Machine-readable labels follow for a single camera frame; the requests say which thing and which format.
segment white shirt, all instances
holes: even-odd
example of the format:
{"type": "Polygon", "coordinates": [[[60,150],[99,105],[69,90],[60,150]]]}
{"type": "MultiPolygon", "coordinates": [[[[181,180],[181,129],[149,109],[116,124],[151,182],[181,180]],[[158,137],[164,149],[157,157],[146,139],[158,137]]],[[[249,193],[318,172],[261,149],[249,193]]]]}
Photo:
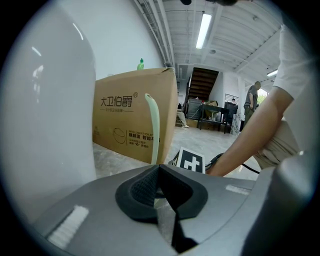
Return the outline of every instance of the white shirt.
{"type": "Polygon", "coordinates": [[[280,66],[273,86],[284,89],[294,101],[284,112],[300,150],[317,145],[319,135],[319,102],[316,67],[291,31],[282,26],[280,32],[280,66]]]}

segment staircase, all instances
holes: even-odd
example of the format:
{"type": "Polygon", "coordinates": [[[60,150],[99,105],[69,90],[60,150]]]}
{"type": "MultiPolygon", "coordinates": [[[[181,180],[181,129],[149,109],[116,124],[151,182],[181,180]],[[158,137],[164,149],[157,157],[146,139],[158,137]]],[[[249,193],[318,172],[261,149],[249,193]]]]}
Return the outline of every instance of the staircase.
{"type": "Polygon", "coordinates": [[[187,99],[198,97],[199,100],[208,100],[218,73],[218,71],[195,67],[192,72],[187,99]]]}

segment white sleeve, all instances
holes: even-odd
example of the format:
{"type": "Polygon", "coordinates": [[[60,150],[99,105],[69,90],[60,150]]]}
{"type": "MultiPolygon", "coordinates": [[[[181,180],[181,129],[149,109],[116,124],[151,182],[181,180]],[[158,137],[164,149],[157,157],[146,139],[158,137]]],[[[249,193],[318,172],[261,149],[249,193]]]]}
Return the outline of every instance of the white sleeve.
{"type": "Polygon", "coordinates": [[[280,66],[273,86],[284,89],[294,99],[311,79],[310,61],[288,27],[280,32],[280,66]]]}

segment ceiling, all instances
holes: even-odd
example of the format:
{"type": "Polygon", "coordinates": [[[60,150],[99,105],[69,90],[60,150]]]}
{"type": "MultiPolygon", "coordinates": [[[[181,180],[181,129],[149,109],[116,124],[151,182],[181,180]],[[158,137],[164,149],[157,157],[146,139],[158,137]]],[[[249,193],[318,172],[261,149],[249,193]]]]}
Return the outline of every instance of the ceiling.
{"type": "Polygon", "coordinates": [[[174,64],[178,80],[194,67],[236,72],[251,85],[260,81],[269,91],[278,68],[280,11],[266,0],[221,6],[205,0],[135,0],[145,14],[165,61],[174,64]],[[212,15],[202,49],[196,49],[203,11],[212,15]]]}

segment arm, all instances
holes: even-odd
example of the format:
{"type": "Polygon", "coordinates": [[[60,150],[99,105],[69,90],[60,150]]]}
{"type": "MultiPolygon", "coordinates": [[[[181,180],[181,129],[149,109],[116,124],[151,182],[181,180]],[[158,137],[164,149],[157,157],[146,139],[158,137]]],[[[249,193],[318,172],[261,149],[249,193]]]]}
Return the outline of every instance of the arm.
{"type": "Polygon", "coordinates": [[[274,86],[235,142],[207,174],[225,176],[260,150],[276,133],[284,111],[292,101],[289,93],[274,86]]]}
{"type": "Polygon", "coordinates": [[[254,96],[251,92],[249,93],[249,98],[250,98],[250,109],[253,109],[254,108],[254,96]]]}

